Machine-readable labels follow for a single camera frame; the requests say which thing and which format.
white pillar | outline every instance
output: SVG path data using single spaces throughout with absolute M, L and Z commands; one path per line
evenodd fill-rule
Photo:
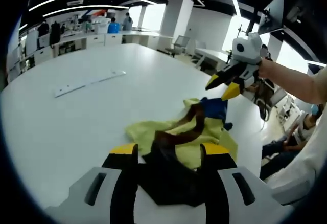
M 162 20 L 161 35 L 173 37 L 173 42 L 179 35 L 185 36 L 193 4 L 192 0 L 169 0 Z M 171 42 L 167 38 L 160 38 L 158 49 L 165 51 Z
M 138 25 L 137 25 L 137 27 L 139 27 L 139 28 L 142 27 L 142 23 L 143 23 L 146 8 L 147 8 L 146 6 L 142 6 L 141 13 L 139 15 Z
M 278 40 L 273 35 L 270 35 L 269 42 L 268 42 L 268 51 L 271 54 L 271 58 L 273 61 L 277 61 L 279 53 L 281 51 L 283 42 Z

yellow cloth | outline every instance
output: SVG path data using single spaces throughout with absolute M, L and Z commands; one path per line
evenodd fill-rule
M 192 104 L 199 103 L 198 99 L 184 100 L 186 109 L 188 110 Z M 180 119 L 157 122 L 144 121 L 134 123 L 126 128 L 126 133 L 131 141 L 138 144 L 140 155 L 147 155 L 151 151 L 154 134 L 156 131 L 165 131 L 171 135 L 178 135 L 181 132 L 186 132 L 193 129 L 196 125 L 196 118 L 181 126 L 170 129 Z M 225 147 L 230 156 L 236 162 L 238 146 L 236 142 L 230 137 L 229 133 L 223 128 L 223 123 L 220 119 L 205 118 L 204 129 L 202 134 L 195 140 L 176 145 L 175 151 L 179 161 L 191 169 L 201 166 L 201 150 L 202 143 L 214 143 Z

jeans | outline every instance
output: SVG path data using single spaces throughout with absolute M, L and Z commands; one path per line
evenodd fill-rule
M 265 145 L 262 149 L 262 158 L 279 153 L 269 163 L 261 167 L 260 179 L 264 180 L 267 177 L 275 174 L 281 169 L 285 168 L 292 162 L 292 160 L 299 154 L 299 151 L 283 151 L 283 142 L 287 136 L 281 137 L 278 141 L 272 141 L 270 144 Z M 290 138 L 288 146 L 296 146 L 297 142 L 294 136 Z

blue cloth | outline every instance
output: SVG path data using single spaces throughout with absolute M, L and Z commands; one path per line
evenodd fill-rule
M 204 109 L 204 114 L 207 118 L 221 119 L 224 123 L 224 128 L 229 131 L 233 127 L 232 123 L 226 123 L 228 101 L 222 101 L 221 98 L 208 99 L 202 98 L 200 101 Z
M 108 33 L 118 33 L 119 24 L 118 23 L 110 23 L 108 26 Z

white table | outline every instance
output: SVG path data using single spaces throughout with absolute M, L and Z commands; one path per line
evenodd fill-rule
M 200 67 L 206 57 L 216 61 L 218 65 L 226 64 L 228 59 L 227 54 L 210 49 L 195 49 L 195 53 L 202 55 L 195 68 Z
M 109 70 L 127 74 L 55 98 L 58 87 Z M 209 79 L 137 44 L 76 51 L 32 68 L 1 93 L 5 140 L 22 182 L 42 208 L 60 204 L 70 185 L 101 166 L 112 148 L 129 142 L 127 125 L 175 118 L 184 99 L 220 97 L 226 86 L 206 91 Z M 259 175 L 262 144 L 253 137 L 261 129 L 258 107 L 238 96 L 229 101 L 227 122 L 234 124 L 237 164 Z

